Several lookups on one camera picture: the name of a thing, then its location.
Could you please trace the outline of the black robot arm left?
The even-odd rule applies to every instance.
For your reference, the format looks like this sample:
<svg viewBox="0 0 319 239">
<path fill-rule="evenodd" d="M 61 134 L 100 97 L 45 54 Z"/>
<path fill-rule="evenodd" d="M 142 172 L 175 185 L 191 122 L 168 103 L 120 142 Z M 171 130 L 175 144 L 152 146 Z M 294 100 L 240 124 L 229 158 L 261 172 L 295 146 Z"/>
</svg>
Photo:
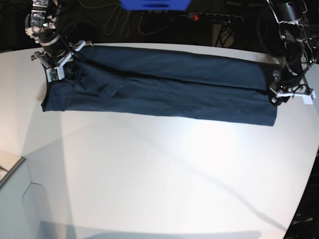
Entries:
<svg viewBox="0 0 319 239">
<path fill-rule="evenodd" d="M 319 36 L 316 25 L 310 25 L 308 8 L 303 0 L 269 0 L 267 7 L 256 21 L 256 33 L 261 47 L 274 58 L 283 58 L 285 63 L 280 73 L 274 73 L 269 86 L 269 101 L 279 106 L 289 98 L 301 97 L 305 104 L 313 104 L 314 89 L 309 87 L 306 73 L 319 62 Z M 278 24 L 279 37 L 285 51 L 274 53 L 266 45 L 261 32 L 262 17 L 271 12 Z"/>
</svg>

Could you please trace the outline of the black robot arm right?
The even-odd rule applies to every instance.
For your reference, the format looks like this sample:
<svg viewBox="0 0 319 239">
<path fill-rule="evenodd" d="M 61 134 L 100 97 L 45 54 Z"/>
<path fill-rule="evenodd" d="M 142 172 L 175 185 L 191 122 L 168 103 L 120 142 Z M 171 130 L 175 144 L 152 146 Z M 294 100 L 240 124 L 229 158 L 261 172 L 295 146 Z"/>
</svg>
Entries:
<svg viewBox="0 0 319 239">
<path fill-rule="evenodd" d="M 61 4 L 57 0 L 34 0 L 25 18 L 25 33 L 43 48 L 38 56 L 54 66 L 70 50 L 67 37 L 59 27 Z"/>
</svg>

